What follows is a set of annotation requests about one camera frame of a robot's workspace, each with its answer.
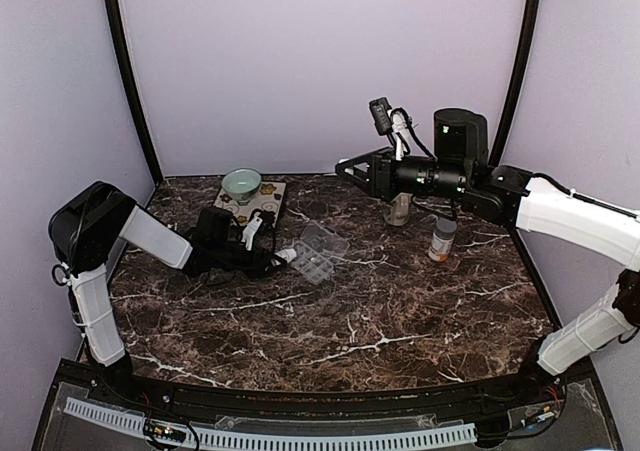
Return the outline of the orange pill bottle grey cap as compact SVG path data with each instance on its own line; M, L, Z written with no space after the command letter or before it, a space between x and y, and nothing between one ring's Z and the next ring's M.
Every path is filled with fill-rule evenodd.
M434 262L444 262L448 259L453 245L457 223L443 217L439 217L435 223L428 257Z

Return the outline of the clear plastic pill organizer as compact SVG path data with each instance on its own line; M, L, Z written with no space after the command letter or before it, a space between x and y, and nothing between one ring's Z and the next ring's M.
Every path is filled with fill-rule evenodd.
M310 221L298 240L293 242L297 258L290 266L309 283L317 285L334 273L334 259L342 258L350 247L349 242L332 228Z

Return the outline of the black frame post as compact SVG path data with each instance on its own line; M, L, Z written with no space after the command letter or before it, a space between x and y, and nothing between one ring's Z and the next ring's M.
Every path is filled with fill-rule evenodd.
M125 32L124 19L119 0L104 0L112 45L118 65L120 79L129 107L138 142L146 167L155 186L164 180L160 162L152 141L151 132L143 110L143 104L134 75L133 63Z
M506 149L520 99L530 51L533 43L538 10L541 0L525 0L518 43L503 109L489 156L489 163L498 166Z

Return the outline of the beige ceramic mug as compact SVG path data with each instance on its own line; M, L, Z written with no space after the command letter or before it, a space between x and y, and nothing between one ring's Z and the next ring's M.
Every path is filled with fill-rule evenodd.
M394 227L404 226L409 221L410 203L410 194L399 193L391 201L391 207L384 217L385 222Z

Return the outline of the green ceramic bowl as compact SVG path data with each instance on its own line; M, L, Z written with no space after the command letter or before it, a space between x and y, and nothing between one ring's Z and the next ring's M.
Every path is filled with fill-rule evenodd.
M249 168L240 168L226 174L222 179L222 189L241 205L248 203L259 191L262 184L260 173Z

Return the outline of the left black frame post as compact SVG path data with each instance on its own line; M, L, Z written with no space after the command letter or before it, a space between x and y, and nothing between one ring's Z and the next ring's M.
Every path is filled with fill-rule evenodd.
M124 19L119 0L104 0L112 45L118 65L120 79L129 107L138 142L146 167L155 186L164 180L160 162L152 141L151 132L143 110L143 104L134 75L133 63L125 32Z

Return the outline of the floral square plate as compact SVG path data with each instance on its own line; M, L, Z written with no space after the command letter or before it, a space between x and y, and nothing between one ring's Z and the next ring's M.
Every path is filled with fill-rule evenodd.
M251 220L251 215L256 211L272 212L275 215L274 223L280 215L280 208L284 202L286 184L284 182L266 181L259 190L246 202L233 199L223 189L220 189L214 201L214 206L230 211L240 226L246 226Z

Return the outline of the right black frame post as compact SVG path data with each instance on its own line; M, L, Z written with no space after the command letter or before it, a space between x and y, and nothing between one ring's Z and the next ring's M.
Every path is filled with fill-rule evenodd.
M498 166L506 149L520 99L530 51L533 43L538 10L541 0L525 0L518 43L503 109L489 156L489 163Z

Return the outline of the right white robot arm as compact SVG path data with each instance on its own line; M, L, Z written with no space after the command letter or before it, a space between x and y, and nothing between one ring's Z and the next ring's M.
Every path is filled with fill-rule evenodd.
M487 120L470 110L435 111L435 149L416 156L407 144L416 134L406 111L384 99L369 108L376 131L390 144L340 161L335 172L341 179L386 202L401 193L443 198L495 225L553 236L623 265L600 300L531 346L510 384L517 403L534 403L554 377L638 329L638 212L580 194L544 173L491 165Z

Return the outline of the small white pill bottle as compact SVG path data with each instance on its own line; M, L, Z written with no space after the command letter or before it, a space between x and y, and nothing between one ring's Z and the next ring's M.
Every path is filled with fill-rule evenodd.
M297 258L297 252L293 248L282 249L276 253L279 258L284 259L287 263L291 263Z

